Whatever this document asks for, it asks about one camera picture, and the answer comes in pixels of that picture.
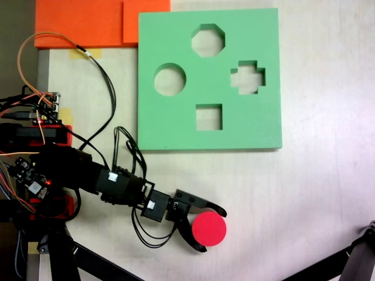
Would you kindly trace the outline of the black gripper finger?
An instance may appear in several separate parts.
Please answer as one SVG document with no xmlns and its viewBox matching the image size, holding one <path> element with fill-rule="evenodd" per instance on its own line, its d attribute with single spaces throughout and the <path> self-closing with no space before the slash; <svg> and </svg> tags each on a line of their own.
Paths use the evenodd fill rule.
<svg viewBox="0 0 375 281">
<path fill-rule="evenodd" d="M 175 223 L 175 227 L 179 231 L 181 237 L 185 242 L 192 247 L 194 250 L 204 253 L 207 252 L 207 249 L 202 244 L 198 243 L 193 236 L 192 226 L 187 217 L 183 217 Z"/>
<path fill-rule="evenodd" d="M 191 205 L 196 208 L 211 209 L 215 211 L 216 213 L 218 213 L 218 215 L 220 215 L 221 217 L 224 217 L 224 218 L 227 217 L 226 210 L 211 201 L 207 201 L 203 198 L 193 196 L 190 198 L 190 202 L 191 202 Z"/>
</svg>

